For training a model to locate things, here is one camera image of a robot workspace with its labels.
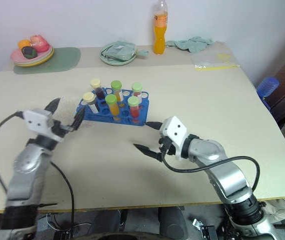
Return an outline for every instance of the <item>test tube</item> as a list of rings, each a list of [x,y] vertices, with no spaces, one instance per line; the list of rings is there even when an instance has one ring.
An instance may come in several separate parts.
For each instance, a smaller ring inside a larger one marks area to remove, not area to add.
[[[140,82],[135,82],[131,85],[131,89],[133,91],[133,95],[138,97],[139,99],[139,104],[142,103],[142,90],[143,90],[143,85]]]
[[[117,97],[116,97],[116,95],[114,95],[114,94],[108,94],[108,95],[105,97],[105,101],[106,101],[106,103],[108,104],[110,113],[111,113],[113,116],[119,115],[119,108],[118,108],[118,105],[117,105]]]
[[[128,98],[128,105],[130,108],[130,115],[133,118],[138,118],[139,117],[139,98],[137,96],[131,96]]]
[[[122,82],[118,80],[112,81],[111,88],[113,94],[117,97],[117,102],[122,102],[124,100]]]
[[[94,114],[99,113],[99,106],[98,106],[95,94],[93,94],[92,92],[86,92],[82,96],[82,99],[88,104],[88,106],[90,107],[90,110]]]
[[[90,80],[90,85],[93,87],[98,99],[102,100],[105,98],[104,90],[102,89],[102,83],[99,78],[93,78]]]

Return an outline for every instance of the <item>orange fruit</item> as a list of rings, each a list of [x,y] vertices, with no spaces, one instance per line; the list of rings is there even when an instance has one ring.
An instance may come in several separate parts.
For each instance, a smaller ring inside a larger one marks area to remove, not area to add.
[[[18,48],[22,49],[23,47],[30,47],[32,44],[31,44],[31,41],[27,40],[27,39],[24,39],[24,40],[20,40],[18,42]]]

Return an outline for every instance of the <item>pink plate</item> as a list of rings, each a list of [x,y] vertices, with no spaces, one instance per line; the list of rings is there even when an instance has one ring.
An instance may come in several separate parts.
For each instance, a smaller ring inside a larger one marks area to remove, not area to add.
[[[18,48],[10,54],[10,58],[15,63],[28,64],[30,62],[36,62],[38,59],[41,59],[44,55],[47,55],[52,50],[53,50],[52,46],[49,46],[49,49],[47,51],[37,52],[37,57],[32,58],[32,59],[27,59],[24,57],[22,50],[20,48]]]

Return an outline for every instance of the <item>orange juice bottle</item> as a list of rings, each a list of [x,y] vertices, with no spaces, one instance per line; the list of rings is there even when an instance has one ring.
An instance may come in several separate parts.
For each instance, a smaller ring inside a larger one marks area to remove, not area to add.
[[[165,51],[165,32],[167,29],[168,8],[165,0],[159,0],[154,13],[154,46],[155,54],[163,54]]]

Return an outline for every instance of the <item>blue test tube rack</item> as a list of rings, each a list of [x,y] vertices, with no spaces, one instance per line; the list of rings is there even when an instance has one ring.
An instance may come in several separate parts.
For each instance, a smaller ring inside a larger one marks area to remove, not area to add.
[[[107,96],[107,94],[112,93],[111,88],[102,88],[103,92]],[[125,125],[133,125],[133,126],[143,126],[146,123],[148,107],[149,107],[149,93],[146,91],[141,92],[142,101],[139,104],[139,117],[132,117],[130,114],[130,109],[128,106],[128,98],[133,95],[132,90],[122,90],[123,101],[118,102],[119,107],[119,115],[113,116],[109,110],[108,104],[105,99],[98,99],[97,103],[99,106],[99,112],[93,113],[87,103],[81,99],[76,111],[78,112],[80,109],[85,108],[84,120],[87,121],[96,121],[96,122],[104,122],[104,123],[113,123],[113,124],[125,124]]]

